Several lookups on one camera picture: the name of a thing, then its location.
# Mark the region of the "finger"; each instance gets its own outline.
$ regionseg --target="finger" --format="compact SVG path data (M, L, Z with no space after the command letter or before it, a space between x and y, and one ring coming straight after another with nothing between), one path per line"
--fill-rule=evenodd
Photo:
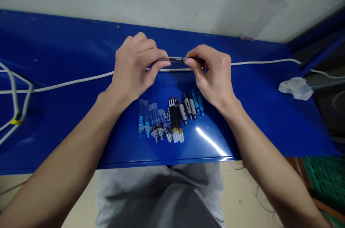
M158 59L161 59L167 56L168 56L168 53L165 50L160 50L158 48L152 48L150 50L140 53L141 62L146 64L146 66L148 66L149 64L152 64Z
M199 45L189 51L186 57L200 57L206 61L207 65L211 65L213 55L217 53L219 53L219 51L210 46Z
M143 32L138 32L138 34L132 38L130 43L131 44L137 44L137 43L142 42L144 40L147 40L146 35Z
M209 69L208 65L206 63L201 64L202 68L207 72Z
M145 41L142 41L136 45L136 51L139 53L157 48L157 45L153 39L147 39Z
M126 45L128 42L130 42L132 40L132 36L128 36L125 41L122 43L122 46Z
M159 70L167 66L171 66L171 63L168 61L157 61L154 64L152 64L151 69L146 73L145 76L144 83L147 88L153 85Z
M200 65L199 62L195 61L192 58L186 59L184 62L187 66L190 67L190 69L193 70L194 74L195 74L195 78L196 80L202 80L202 78L205 78L205 73L202 70L202 67Z

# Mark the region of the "floor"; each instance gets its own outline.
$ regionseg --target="floor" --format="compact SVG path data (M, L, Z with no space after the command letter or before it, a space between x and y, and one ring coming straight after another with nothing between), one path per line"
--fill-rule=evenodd
M222 198L224 221L226 227L256 227L277 228L282 224L278 216L269 213L264 207L273 211L262 190L258 190L258 199L254 192L257 183L251 177L247 169L242 168L242 162L223 162L222 176L224 182L224 194ZM0 192L15 186L29 178L30 175L0 176ZM76 205L66 218L63 228L95 226L97 209L95 205L96 174L79 198ZM0 211L8 204L18 192L14 189L0 196Z

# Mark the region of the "left hand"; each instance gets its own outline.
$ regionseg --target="left hand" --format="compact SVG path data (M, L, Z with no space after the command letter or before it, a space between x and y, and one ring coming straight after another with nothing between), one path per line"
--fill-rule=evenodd
M168 61L156 61L167 56L166 51L158 49L155 41L147 39L144 33L128 36L116 51L114 75L105 92L114 102L128 106L153 85L159 70L171 65Z

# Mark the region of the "hand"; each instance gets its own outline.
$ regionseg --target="hand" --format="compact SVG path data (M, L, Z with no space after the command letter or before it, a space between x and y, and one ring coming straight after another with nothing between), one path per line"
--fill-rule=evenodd
M160 69L171 65L168 61L155 62L167 56L166 51L158 49L155 41L147 39L144 33L128 36L116 51L114 75L106 92L127 107L153 85ZM151 69L145 72L151 63Z
M193 57L206 61L201 65ZM236 101L231 84L231 57L207 45L199 45L187 53L185 64L194 74L197 86L202 95L218 110Z

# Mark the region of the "blue metal surface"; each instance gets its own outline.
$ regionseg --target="blue metal surface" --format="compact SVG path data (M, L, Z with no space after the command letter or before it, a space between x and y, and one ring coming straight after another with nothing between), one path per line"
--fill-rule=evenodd
M311 46L345 27L345 9L340 9L324 21L307 30L288 43L292 53Z
M306 75L315 66L321 63L330 53L335 51L340 45L345 42L345 29L342 29L337 34L335 40L331 41L325 48L317 52L308 62L306 62L302 67L302 75Z
M292 57L285 44L241 41L233 37L174 31L136 25L0 11L0 58L11 70L46 87L113 70L115 51L128 35L143 31L170 56L185 56L199 44L231 55L233 62ZM232 68L236 96L284 156L336 154L312 99L298 101L278 91L280 82L301 76L297 64L243 65ZM0 174L31 173L68 135L105 90L111 77L34 93L20 128L0 146ZM19 89L25 84L18 82ZM0 74L0 89L9 89ZM142 97L168 107L168 96L196 89L192 72L159 73ZM25 95L19 95L23 103ZM239 159L230 128L204 100L198 121L183 127L185 142L154 142L139 137L138 101L116 123L98 168L152 166ZM0 95L0 125L13 114L11 95Z

